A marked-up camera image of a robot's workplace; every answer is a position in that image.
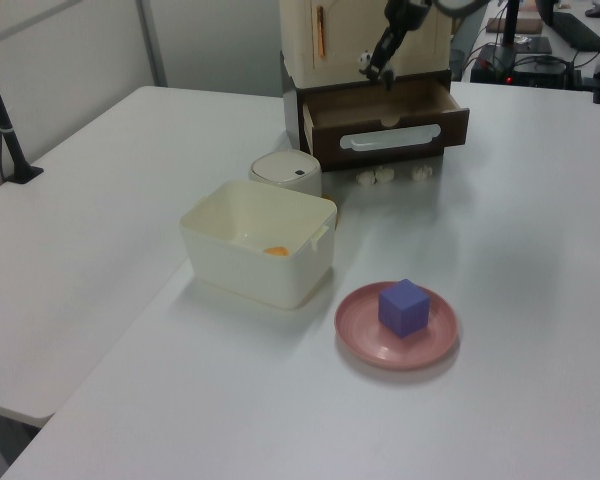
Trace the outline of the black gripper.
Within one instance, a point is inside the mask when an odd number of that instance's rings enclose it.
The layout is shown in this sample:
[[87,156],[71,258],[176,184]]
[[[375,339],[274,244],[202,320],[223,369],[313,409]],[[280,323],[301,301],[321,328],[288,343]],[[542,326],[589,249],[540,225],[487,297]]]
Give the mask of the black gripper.
[[381,80],[386,91],[391,91],[395,72],[391,59],[401,46],[406,32],[418,30],[424,23],[432,2],[429,0],[388,0],[384,15],[389,22],[373,52],[368,55],[366,78]]

